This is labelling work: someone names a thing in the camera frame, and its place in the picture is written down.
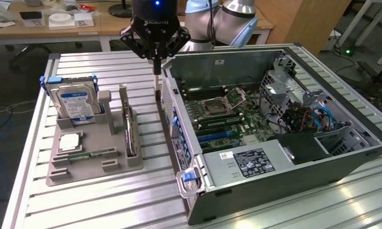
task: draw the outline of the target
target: blue pcie slot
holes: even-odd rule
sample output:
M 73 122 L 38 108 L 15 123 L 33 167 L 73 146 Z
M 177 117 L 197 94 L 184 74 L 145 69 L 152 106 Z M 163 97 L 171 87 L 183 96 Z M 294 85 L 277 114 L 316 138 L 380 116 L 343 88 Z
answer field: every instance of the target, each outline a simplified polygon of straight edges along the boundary
M 215 139 L 220 139 L 220 138 L 225 138 L 229 137 L 232 134 L 232 131 L 227 131 L 224 133 L 220 134 L 213 134 L 213 135 L 205 135 L 197 138 L 199 142 L 204 142 L 204 141 L 209 141 L 209 140 L 215 140 Z

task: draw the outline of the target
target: motherboard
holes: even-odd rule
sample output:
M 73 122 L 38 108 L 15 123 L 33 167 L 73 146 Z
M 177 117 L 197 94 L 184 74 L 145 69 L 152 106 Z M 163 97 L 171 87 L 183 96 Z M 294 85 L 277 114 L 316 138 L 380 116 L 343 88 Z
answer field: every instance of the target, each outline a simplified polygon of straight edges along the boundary
M 256 144 L 275 135 L 256 105 L 255 93 L 245 88 L 200 91 L 197 97 L 184 92 L 183 98 L 203 153 Z

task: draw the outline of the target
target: gray parts tray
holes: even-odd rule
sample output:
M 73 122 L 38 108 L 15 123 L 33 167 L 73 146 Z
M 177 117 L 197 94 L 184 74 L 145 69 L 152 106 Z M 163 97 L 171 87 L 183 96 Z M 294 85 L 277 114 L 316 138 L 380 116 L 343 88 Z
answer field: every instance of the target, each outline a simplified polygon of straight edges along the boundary
M 124 94 L 125 88 L 120 88 L 121 98 Z M 110 112 L 109 92 L 98 92 L 97 97 L 105 112 L 94 115 L 94 123 L 73 126 L 68 118 L 56 121 L 48 186 L 142 168 L 136 111 L 126 105 L 122 111 Z M 60 149 L 65 135 L 78 136 L 77 145 Z

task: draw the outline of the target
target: wooden cabinet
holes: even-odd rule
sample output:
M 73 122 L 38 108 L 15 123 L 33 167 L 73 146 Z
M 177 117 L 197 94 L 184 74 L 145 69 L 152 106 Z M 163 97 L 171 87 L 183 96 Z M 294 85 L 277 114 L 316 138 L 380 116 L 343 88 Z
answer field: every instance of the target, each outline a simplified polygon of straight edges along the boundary
M 273 29 L 267 44 L 300 43 L 316 55 L 351 0 L 255 0 Z
M 185 16 L 187 0 L 177 0 L 177 15 Z

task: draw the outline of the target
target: power supply label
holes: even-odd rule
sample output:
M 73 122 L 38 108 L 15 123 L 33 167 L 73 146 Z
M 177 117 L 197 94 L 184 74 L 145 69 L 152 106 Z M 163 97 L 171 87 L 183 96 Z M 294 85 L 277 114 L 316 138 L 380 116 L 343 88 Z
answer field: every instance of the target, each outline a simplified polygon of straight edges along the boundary
M 252 177 L 275 170 L 261 148 L 236 153 L 233 158 L 244 177 Z

